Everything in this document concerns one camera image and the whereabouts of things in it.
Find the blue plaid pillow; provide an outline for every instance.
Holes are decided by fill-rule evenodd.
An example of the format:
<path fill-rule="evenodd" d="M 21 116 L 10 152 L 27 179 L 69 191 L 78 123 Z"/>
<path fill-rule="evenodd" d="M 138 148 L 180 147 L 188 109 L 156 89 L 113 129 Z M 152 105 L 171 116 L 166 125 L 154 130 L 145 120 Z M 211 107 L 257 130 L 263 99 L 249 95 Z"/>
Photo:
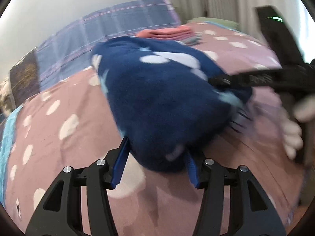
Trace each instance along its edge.
<path fill-rule="evenodd" d="M 90 52 L 97 42 L 134 35 L 142 29 L 179 25 L 179 17 L 169 0 L 137 0 L 86 15 L 37 48 L 40 90 L 88 67 Z"/>

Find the human hand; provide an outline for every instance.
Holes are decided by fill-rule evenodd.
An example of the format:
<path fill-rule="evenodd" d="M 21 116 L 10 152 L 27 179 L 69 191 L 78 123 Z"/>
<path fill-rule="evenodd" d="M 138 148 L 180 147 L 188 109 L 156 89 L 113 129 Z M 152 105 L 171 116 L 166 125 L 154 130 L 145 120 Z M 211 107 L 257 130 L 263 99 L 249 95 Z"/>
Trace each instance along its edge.
<path fill-rule="evenodd" d="M 298 102 L 293 107 L 293 115 L 301 123 L 314 120 L 315 94 Z M 289 114 L 284 108 L 280 112 L 280 120 L 283 130 L 283 146 L 287 156 L 293 160 L 296 157 L 296 151 L 303 147 L 302 129 L 297 122 L 289 119 Z"/>

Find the black plastic bracket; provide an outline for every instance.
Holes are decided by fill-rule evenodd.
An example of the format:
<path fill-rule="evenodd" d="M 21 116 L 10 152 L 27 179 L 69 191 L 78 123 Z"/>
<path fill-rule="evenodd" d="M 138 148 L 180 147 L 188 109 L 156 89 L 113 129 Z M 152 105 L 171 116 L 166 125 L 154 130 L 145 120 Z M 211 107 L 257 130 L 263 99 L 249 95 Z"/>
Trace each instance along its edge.
<path fill-rule="evenodd" d="M 119 148 L 89 167 L 65 167 L 40 201 L 26 236 L 85 236 L 81 219 L 81 186 L 87 187 L 89 223 L 92 236 L 118 236 L 107 189 L 120 182 L 130 151 L 125 137 Z M 229 185 L 231 206 L 225 236 L 285 236 L 283 224 L 267 194 L 246 166 L 222 167 L 202 152 L 186 156 L 188 174 L 204 197 L 194 236 L 219 236 L 223 215 L 224 186 Z"/>
<path fill-rule="evenodd" d="M 230 186 L 229 229 L 225 236 L 285 236 L 286 231 L 269 197 L 247 166 L 231 169 L 206 159 L 202 152 L 188 152 L 190 179 L 204 188 L 194 236 L 219 236 L 224 186 Z"/>

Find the green led light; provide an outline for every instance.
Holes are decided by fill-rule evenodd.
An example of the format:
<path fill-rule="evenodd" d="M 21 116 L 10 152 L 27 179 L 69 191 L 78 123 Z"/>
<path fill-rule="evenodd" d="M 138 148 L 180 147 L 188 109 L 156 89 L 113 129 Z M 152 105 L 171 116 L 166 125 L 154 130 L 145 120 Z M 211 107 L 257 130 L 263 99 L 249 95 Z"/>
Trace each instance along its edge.
<path fill-rule="evenodd" d="M 279 18 L 279 17 L 272 17 L 272 18 L 275 19 L 275 20 L 282 21 L 282 18 Z"/>

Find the black device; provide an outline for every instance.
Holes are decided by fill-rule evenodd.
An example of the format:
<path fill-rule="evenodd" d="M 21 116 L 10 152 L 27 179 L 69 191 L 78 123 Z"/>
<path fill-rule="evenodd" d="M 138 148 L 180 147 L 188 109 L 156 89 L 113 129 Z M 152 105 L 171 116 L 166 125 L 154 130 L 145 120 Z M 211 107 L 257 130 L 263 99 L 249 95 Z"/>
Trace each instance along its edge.
<path fill-rule="evenodd" d="M 87 187 L 92 236 L 117 236 L 106 189 L 119 184 L 131 145 L 124 137 L 119 148 L 89 167 L 65 167 L 48 188 L 26 229 L 26 236 L 83 236 L 81 186 Z M 187 150 L 185 162 L 191 183 L 204 189 L 194 236 L 219 236 L 224 186 L 231 189 L 229 229 L 225 236 L 285 236 L 284 226 L 263 188 L 242 165 L 225 168 L 201 151 Z"/>
<path fill-rule="evenodd" d="M 293 116 L 293 106 L 309 94 L 315 93 L 315 66 L 304 62 L 299 48 L 285 25 L 283 17 L 272 6 L 256 8 L 261 31 L 276 53 L 282 69 L 255 70 L 236 75 L 221 75 L 208 80 L 219 88 L 271 87 L 280 95 L 282 106 Z M 303 147 L 297 151 L 295 161 L 313 165 L 315 120 L 299 123 L 302 128 Z"/>

